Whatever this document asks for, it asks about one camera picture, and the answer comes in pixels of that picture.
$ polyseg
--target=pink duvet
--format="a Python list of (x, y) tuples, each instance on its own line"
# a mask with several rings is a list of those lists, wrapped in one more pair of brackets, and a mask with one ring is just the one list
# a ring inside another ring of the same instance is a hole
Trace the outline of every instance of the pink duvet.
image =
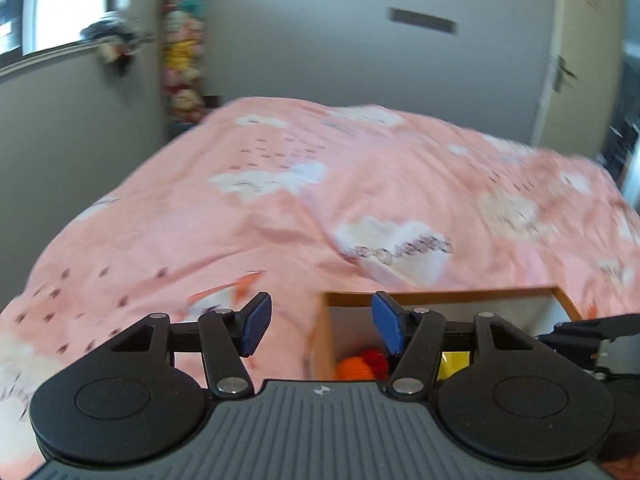
[[(151, 312), (273, 321), (246, 366), (304, 378), (322, 290), (564, 288), (638, 310), (640, 221), (583, 158), (384, 108), (251, 98), (215, 112), (74, 219), (0, 316), (0, 478), (42, 460), (37, 386)], [(198, 358), (180, 366), (202, 380)]]

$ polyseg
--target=ribbed gray surface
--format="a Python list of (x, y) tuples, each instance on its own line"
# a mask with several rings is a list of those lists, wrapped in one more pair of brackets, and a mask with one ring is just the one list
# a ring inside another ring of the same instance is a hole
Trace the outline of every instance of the ribbed gray surface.
[(57, 462), (33, 480), (604, 480), (593, 463), (556, 472), (500, 469), (445, 437), (420, 404), (373, 383), (270, 381), (253, 399), (225, 402), (183, 448), (146, 465), (80, 470)]

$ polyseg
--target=wall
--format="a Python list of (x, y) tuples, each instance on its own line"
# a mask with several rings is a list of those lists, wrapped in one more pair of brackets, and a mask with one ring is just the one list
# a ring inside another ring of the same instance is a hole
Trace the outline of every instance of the wall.
[[(156, 1), (130, 12), (154, 25)], [(57, 232), (162, 146), (158, 55), (123, 79), (90, 52), (0, 80), (0, 310)]]
[[(209, 91), (377, 103), (510, 139), (532, 133), (554, 0), (209, 0)], [(458, 23), (451, 36), (388, 7)]]

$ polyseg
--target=blue gripper pad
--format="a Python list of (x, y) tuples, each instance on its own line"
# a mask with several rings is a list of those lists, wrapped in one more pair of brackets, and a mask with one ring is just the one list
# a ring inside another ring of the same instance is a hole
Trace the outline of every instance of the blue gripper pad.
[(374, 294), (371, 300), (371, 315), (389, 351), (393, 355), (402, 354), (404, 336), (400, 328), (400, 319), (393, 308), (378, 294)]
[(244, 322), (244, 332), (242, 332), (239, 352), (242, 357), (254, 354), (270, 322), (271, 296), (265, 295), (265, 298)]

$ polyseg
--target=white door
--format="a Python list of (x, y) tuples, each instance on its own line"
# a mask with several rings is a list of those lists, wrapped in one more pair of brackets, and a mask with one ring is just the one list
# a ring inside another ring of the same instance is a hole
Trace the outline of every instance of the white door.
[(554, 36), (532, 144), (595, 158), (618, 94), (624, 0), (556, 0)]

